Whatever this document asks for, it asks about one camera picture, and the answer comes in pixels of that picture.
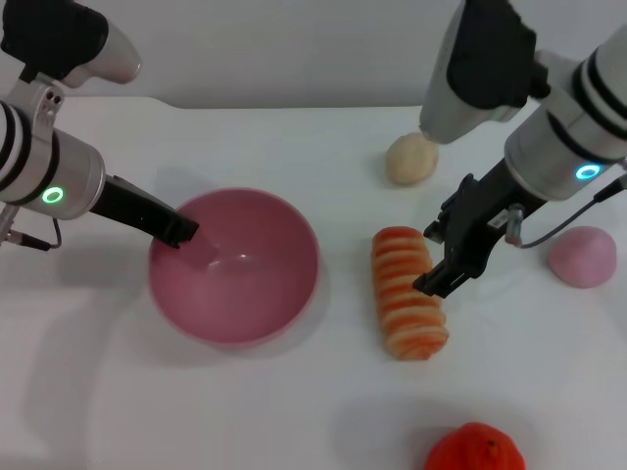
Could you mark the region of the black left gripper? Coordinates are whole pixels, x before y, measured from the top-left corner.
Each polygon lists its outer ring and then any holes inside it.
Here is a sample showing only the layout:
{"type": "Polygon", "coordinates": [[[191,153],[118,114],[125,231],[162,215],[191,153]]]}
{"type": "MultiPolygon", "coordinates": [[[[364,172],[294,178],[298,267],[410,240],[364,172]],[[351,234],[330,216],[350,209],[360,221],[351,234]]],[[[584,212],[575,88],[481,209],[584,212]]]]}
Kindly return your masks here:
{"type": "Polygon", "coordinates": [[[203,270],[217,258],[218,248],[199,224],[121,177],[108,175],[92,213],[144,232],[178,249],[183,262],[203,270]]]}

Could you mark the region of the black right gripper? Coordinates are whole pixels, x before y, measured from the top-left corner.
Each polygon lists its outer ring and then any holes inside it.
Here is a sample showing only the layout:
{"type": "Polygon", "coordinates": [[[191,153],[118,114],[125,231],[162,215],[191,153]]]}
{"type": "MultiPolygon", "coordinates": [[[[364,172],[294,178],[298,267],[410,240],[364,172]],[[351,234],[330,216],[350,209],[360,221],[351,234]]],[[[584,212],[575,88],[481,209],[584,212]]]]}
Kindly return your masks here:
{"type": "Polygon", "coordinates": [[[495,218],[512,206],[520,206],[530,215],[539,208],[539,198],[523,189],[505,162],[498,162],[479,180],[466,175],[423,232],[425,238],[444,243],[443,265],[418,276],[413,288],[427,296],[446,298],[467,280],[483,274],[490,253],[506,233],[506,227],[495,218]]]}

